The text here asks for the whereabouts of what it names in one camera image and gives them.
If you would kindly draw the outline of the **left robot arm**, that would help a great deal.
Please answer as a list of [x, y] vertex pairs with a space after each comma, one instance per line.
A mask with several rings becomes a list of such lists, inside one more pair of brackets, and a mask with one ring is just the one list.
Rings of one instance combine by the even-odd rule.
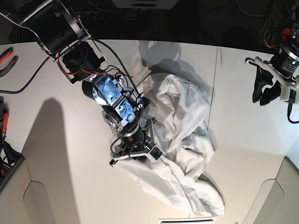
[[287, 15], [282, 25], [264, 32], [263, 40], [275, 50], [270, 60], [247, 57], [245, 63], [256, 66], [252, 102], [261, 106], [279, 98], [293, 105], [299, 103], [299, 2], [284, 1]]

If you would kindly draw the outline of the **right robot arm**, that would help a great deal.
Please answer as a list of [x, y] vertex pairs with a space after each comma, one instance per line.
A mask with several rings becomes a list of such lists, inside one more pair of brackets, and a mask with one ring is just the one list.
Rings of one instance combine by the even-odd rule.
[[29, 30], [40, 48], [53, 59], [71, 83], [81, 82], [83, 93], [102, 106], [102, 116], [116, 140], [111, 144], [111, 165], [127, 158], [155, 160], [152, 122], [140, 126], [148, 100], [137, 90], [125, 67], [101, 68], [88, 43], [87, 29], [74, 11], [59, 0], [3, 0], [0, 14]]

